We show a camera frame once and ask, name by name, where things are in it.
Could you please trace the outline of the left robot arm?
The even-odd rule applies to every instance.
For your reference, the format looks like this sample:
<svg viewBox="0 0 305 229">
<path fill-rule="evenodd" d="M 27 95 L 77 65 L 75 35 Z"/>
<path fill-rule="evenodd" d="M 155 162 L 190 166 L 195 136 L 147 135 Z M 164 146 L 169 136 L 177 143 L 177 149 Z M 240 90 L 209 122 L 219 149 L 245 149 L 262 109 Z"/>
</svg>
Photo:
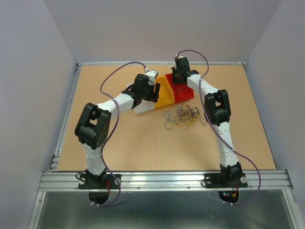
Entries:
<svg viewBox="0 0 305 229">
<path fill-rule="evenodd" d="M 134 83 L 117 97 L 101 104 L 85 105 L 74 131 L 86 155 L 87 167 L 83 178 L 80 178 L 83 183 L 96 188 L 105 185 L 106 166 L 102 162 L 101 149 L 107 142 L 111 119 L 136 108 L 143 100 L 157 102 L 161 86 L 155 82 L 157 76 L 158 72 L 155 70 L 138 74 Z"/>
</svg>

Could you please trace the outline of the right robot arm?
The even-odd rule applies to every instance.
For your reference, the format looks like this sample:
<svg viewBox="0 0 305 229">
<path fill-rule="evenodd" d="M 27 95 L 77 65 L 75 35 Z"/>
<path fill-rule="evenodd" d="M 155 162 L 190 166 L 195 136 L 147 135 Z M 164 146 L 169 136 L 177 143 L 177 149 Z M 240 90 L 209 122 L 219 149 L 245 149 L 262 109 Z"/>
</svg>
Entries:
<svg viewBox="0 0 305 229">
<path fill-rule="evenodd" d="M 243 176 L 230 133 L 231 108 L 226 90 L 211 86 L 196 70 L 191 70 L 186 57 L 175 57 L 173 83 L 183 83 L 196 91 L 203 103 L 206 121 L 216 135 L 220 155 L 220 172 L 205 179 L 207 187 L 233 187 Z"/>
</svg>

